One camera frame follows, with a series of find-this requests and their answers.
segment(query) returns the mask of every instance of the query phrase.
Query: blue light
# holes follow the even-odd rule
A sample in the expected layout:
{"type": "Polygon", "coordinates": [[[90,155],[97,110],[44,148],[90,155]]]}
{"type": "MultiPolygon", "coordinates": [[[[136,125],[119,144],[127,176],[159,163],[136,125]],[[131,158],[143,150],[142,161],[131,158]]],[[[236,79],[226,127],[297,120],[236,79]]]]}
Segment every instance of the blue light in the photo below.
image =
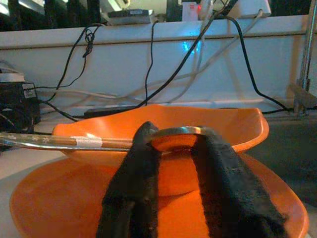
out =
{"type": "MultiPolygon", "coordinates": [[[[191,52],[191,54],[194,54],[195,51],[196,51],[196,52],[199,52],[200,49],[201,49],[201,45],[202,45],[202,42],[199,41],[198,44],[196,45],[196,49],[193,50],[193,51],[191,52]]],[[[184,49],[185,52],[188,52],[189,49],[191,48],[191,46],[192,46],[191,43],[188,43],[188,42],[186,42],[186,41],[183,42],[183,49],[184,49]]]]}

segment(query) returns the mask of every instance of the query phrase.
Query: electronic device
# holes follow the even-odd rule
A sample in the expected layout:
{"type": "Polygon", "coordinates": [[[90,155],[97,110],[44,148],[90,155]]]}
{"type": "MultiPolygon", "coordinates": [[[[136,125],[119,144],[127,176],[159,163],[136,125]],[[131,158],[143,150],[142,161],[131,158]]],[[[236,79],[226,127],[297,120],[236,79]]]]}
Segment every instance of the electronic device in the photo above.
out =
{"type": "Polygon", "coordinates": [[[15,130],[39,123],[40,106],[34,84],[0,82],[0,112],[0,131],[12,131],[12,123],[15,130]]]}
{"type": "Polygon", "coordinates": [[[108,21],[111,25],[147,24],[155,21],[153,10],[126,9],[108,13],[108,21]]]}

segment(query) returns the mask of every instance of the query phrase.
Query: gray surface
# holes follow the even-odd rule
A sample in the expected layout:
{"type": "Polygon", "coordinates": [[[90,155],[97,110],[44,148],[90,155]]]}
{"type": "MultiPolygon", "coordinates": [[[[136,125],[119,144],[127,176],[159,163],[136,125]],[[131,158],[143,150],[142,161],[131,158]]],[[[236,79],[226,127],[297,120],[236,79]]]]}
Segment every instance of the gray surface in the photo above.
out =
{"type": "Polygon", "coordinates": [[[317,238],[317,120],[268,120],[270,133],[248,154],[277,173],[305,202],[317,238]]]}

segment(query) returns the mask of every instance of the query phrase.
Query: white tape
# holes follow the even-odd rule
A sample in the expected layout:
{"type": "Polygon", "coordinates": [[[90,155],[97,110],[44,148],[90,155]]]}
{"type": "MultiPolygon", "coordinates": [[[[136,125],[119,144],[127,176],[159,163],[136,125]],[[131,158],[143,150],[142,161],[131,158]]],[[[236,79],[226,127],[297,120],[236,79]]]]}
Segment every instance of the white tape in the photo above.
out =
{"type": "Polygon", "coordinates": [[[84,136],[71,136],[71,138],[76,140],[78,146],[100,148],[103,145],[103,141],[99,137],[88,138],[84,136]]]}

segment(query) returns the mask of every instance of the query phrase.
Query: spoon handle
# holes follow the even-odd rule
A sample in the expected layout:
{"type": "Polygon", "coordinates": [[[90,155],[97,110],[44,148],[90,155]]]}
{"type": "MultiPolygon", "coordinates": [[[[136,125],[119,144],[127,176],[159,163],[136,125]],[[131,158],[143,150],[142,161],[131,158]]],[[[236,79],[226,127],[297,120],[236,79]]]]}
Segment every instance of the spoon handle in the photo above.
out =
{"type": "Polygon", "coordinates": [[[0,133],[0,144],[38,150],[129,151],[131,139],[0,133]]]}

